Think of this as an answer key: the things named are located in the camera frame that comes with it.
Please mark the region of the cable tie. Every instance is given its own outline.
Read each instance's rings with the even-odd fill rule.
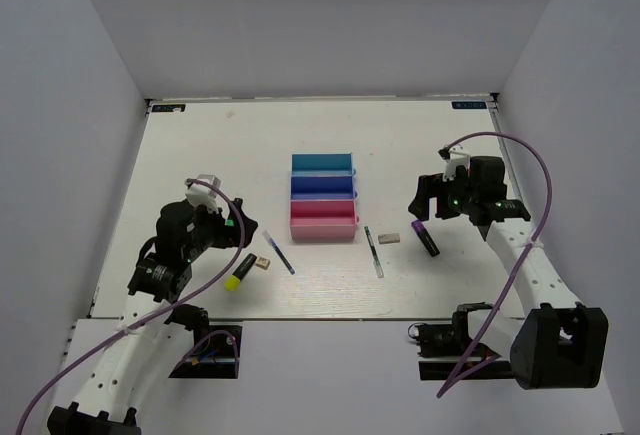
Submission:
[[[526,247],[527,245],[531,245],[532,248],[544,248],[544,243],[542,243],[539,240],[531,240],[531,235],[529,235],[527,237],[527,239],[524,241],[524,243],[521,243],[520,245],[518,245],[518,247]]]

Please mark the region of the pen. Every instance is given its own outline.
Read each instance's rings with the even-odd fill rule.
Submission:
[[[278,257],[280,257],[280,260],[282,260],[282,263],[284,263],[284,266],[287,267],[287,270],[289,270],[289,273],[291,273],[291,275],[295,275],[296,271],[293,269],[289,261],[285,258],[284,253],[282,253],[282,251],[278,248],[278,246],[276,245],[276,242],[273,241],[273,238],[271,238],[271,235],[269,235],[269,232],[264,230],[262,232],[262,236],[267,241],[267,243],[271,245],[271,247],[275,250]]]
[[[378,275],[378,278],[384,278],[382,265],[380,264],[380,259],[378,258],[378,254],[376,253],[376,247],[373,245],[373,238],[371,238],[369,227],[364,227],[364,233],[367,234],[367,240],[369,240],[369,248],[371,249],[371,255],[373,255],[373,266],[376,267],[376,275]]]

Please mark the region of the black label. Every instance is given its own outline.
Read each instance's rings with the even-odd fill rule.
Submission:
[[[486,110],[487,104],[484,102],[451,102],[454,110]]]
[[[151,112],[184,112],[186,105],[184,103],[177,105],[154,105],[151,107]]]

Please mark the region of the white table surface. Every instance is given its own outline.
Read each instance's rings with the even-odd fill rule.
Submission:
[[[506,274],[466,217],[427,224],[442,252],[431,258],[407,212],[418,176],[444,168],[437,150],[480,130],[493,130],[488,111],[453,110],[447,101],[192,103],[182,113],[152,113],[93,316],[120,315],[138,251],[154,235],[160,208],[183,199],[184,180],[200,173],[217,175],[229,197],[244,199],[245,212],[260,225],[247,252],[271,260],[267,271],[254,267],[236,292],[223,288],[224,278],[194,299],[212,318],[445,318],[460,303],[491,302]],[[465,147],[478,155],[500,155],[495,138]],[[291,155],[344,152],[353,152],[357,170],[355,240],[295,244],[289,233]],[[384,279],[376,277],[364,225],[374,237],[400,233],[401,243],[378,246]],[[260,236],[263,229],[295,275]],[[186,290],[201,286],[231,256],[231,250],[208,250],[194,264]],[[503,311],[522,316],[513,293]]]
[[[600,435],[621,431],[604,378],[592,390],[522,390],[514,380],[465,381],[442,399],[423,382],[409,322],[243,323],[237,380],[166,379],[138,414],[143,434]],[[112,333],[80,320],[67,363]],[[56,387],[67,407],[95,357]]]

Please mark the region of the blue pen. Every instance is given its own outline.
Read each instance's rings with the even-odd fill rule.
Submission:
[[[287,270],[289,270],[289,273],[291,273],[291,275],[294,275],[296,273],[296,271],[293,269],[293,267],[291,266],[291,264],[287,261],[287,259],[284,257],[284,254],[282,253],[282,251],[278,248],[278,246],[276,245],[276,242],[273,241],[273,238],[271,238],[271,235],[269,235],[269,232],[267,232],[266,230],[264,230],[262,232],[262,236],[264,237],[264,239],[267,241],[267,243],[269,245],[271,245],[273,247],[273,249],[275,250],[275,252],[278,254],[278,257],[280,257],[280,260],[282,260],[282,263],[284,263],[285,267],[287,267]]]

